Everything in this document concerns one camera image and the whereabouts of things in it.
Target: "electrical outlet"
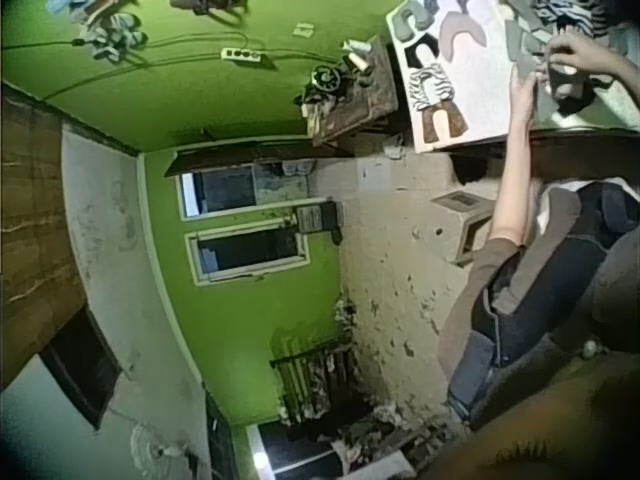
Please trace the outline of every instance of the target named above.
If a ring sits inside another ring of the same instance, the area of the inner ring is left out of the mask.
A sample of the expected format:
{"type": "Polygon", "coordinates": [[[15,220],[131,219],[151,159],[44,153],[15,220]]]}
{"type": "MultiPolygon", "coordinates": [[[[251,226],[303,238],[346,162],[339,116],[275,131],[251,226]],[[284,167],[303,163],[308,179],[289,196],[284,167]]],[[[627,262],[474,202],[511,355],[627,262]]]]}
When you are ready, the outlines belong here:
{"type": "Polygon", "coordinates": [[[234,62],[260,63],[262,61],[262,55],[262,52],[248,48],[223,48],[221,52],[222,60],[231,60],[234,62]]]}

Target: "fan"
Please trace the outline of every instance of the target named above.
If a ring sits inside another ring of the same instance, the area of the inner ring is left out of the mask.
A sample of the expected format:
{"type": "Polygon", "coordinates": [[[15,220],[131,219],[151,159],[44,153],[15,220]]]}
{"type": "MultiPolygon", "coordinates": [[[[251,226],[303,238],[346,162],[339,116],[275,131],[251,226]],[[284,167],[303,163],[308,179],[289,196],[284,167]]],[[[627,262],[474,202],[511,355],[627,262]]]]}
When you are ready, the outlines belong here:
{"type": "Polygon", "coordinates": [[[184,448],[165,445],[158,436],[139,424],[131,432],[131,456],[136,468],[149,480],[167,478],[177,458],[186,462],[184,448]]]}

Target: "window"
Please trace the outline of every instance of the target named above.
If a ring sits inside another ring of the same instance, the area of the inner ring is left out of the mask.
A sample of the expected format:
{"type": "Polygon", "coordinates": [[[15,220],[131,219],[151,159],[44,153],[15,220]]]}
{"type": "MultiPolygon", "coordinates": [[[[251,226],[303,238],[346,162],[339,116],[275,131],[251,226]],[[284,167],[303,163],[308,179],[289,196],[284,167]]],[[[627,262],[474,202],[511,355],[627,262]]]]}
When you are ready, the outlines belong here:
{"type": "Polygon", "coordinates": [[[121,370],[86,306],[56,333],[40,356],[71,403],[99,429],[121,370]]]}
{"type": "Polygon", "coordinates": [[[251,165],[181,176],[187,217],[256,205],[251,165]]]}
{"type": "Polygon", "coordinates": [[[196,285],[307,265],[307,238],[280,218],[186,236],[196,285]]]}
{"type": "Polygon", "coordinates": [[[312,161],[276,162],[184,173],[176,177],[180,216],[188,221],[318,203],[309,198],[312,167],[312,161]]]}

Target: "open window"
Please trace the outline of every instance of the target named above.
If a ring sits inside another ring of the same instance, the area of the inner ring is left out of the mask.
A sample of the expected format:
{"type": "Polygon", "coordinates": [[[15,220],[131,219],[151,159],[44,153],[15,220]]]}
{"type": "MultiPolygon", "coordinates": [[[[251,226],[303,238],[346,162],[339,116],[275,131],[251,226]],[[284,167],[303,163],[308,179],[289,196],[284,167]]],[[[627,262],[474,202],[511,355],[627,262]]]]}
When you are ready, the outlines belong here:
{"type": "Polygon", "coordinates": [[[306,236],[287,218],[189,233],[186,242],[196,285],[310,263],[306,236]]]}

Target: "green wall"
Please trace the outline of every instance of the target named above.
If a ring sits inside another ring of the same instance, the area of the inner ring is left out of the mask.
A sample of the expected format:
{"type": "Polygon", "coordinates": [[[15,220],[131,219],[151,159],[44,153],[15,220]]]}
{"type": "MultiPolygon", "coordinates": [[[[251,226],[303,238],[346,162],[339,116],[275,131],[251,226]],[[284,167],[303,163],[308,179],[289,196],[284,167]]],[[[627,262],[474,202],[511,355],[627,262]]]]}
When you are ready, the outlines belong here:
{"type": "MultiPolygon", "coordinates": [[[[246,12],[214,20],[169,0],[121,1],[149,37],[135,64],[93,60],[90,46],[5,49],[2,77],[37,98],[71,87],[48,101],[143,152],[206,141],[203,128],[219,139],[302,133],[293,99],[311,70],[340,57],[342,41],[385,33],[384,14],[399,2],[248,0],[246,12]],[[292,35],[298,22],[315,25],[311,38],[292,35]],[[223,47],[245,46],[266,51],[271,68],[217,58],[223,47]]],[[[77,36],[69,15],[50,15],[45,3],[2,2],[3,48],[77,36]]]]}
{"type": "Polygon", "coordinates": [[[283,211],[182,222],[174,179],[164,178],[173,151],[145,155],[153,237],[171,303],[207,387],[234,425],[275,417],[277,385],[269,360],[333,335],[340,284],[338,250],[328,233],[311,235],[311,264],[197,287],[187,232],[271,218],[283,211]]]}

